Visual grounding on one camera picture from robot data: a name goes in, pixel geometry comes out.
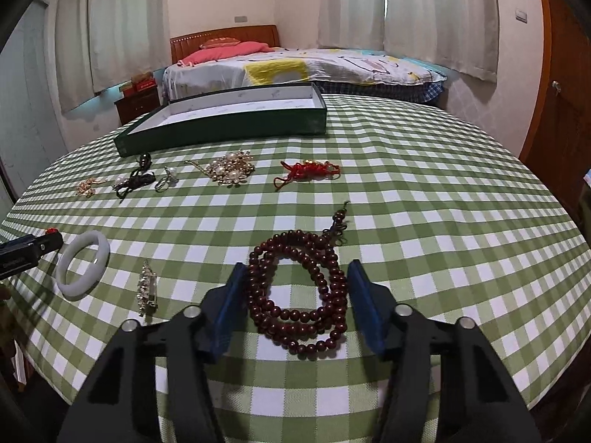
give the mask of bangle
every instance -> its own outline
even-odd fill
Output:
[[[93,263],[84,272],[78,280],[66,285],[66,271],[72,263],[72,260],[81,251],[91,244],[97,244],[99,250],[96,252],[96,258]],[[68,298],[76,298],[86,293],[100,278],[106,269],[107,258],[109,257],[110,246],[105,235],[99,231],[87,231],[74,238],[55,268],[55,282],[61,293]]]

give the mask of curtain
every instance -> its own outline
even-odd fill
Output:
[[[496,82],[497,0],[388,0],[385,50]]]
[[[318,44],[383,50],[385,0],[322,0]]]
[[[170,65],[166,0],[89,0],[95,91]]]
[[[131,76],[170,64],[167,0],[58,0],[55,64],[62,113]]]
[[[95,96],[88,46],[88,0],[58,0],[55,14],[55,66],[61,111]]]

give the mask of door knob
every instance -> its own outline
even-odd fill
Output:
[[[556,90],[556,96],[558,96],[558,94],[562,92],[562,85],[558,83],[556,80],[552,82],[552,88]]]

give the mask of white blanket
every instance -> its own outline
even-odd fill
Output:
[[[171,100],[255,85],[336,81],[358,85],[423,85],[445,76],[393,56],[364,55],[352,50],[277,50],[235,56],[196,66],[172,65],[164,72]]]

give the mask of blue gripper pad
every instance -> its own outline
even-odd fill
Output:
[[[244,282],[246,266],[237,263],[228,282],[219,288],[209,290],[201,302],[201,310],[207,316],[206,333],[209,339],[208,360],[215,362],[230,346],[232,332],[246,314],[244,303]]]
[[[349,264],[347,280],[355,324],[361,330],[369,349],[384,357],[385,339],[396,300],[388,288],[369,281],[359,260],[353,260]]]

